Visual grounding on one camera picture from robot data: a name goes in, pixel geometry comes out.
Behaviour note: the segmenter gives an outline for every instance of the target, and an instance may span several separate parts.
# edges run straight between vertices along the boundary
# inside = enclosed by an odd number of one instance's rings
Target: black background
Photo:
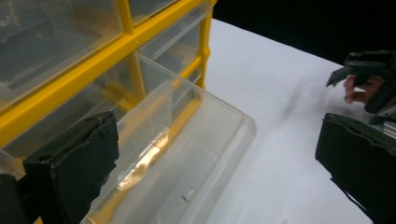
[[[350,51],[396,49],[390,2],[219,0],[213,18],[343,64]]]

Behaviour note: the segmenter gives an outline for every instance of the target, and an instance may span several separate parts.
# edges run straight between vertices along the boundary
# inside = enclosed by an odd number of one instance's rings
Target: white table
[[[206,90],[253,117],[257,134],[207,223],[369,224],[315,160],[325,113],[367,121],[344,103],[340,64],[213,20]]]

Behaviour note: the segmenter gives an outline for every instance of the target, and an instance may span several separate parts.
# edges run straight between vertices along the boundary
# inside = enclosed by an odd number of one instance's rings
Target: white tabletop surface
[[[344,103],[340,64],[213,20],[206,90],[254,118],[256,137],[209,217],[210,224],[369,224],[315,160],[325,113],[367,121]]]

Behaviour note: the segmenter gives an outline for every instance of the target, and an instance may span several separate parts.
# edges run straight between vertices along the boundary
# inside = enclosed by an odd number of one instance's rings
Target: human hand
[[[361,91],[355,91],[355,78],[355,75],[349,75],[349,77],[344,82],[344,88],[346,90],[345,101],[348,104],[352,104],[353,102],[367,104],[367,102],[376,94],[376,92],[385,82],[382,77],[371,76],[363,85],[356,87]]]

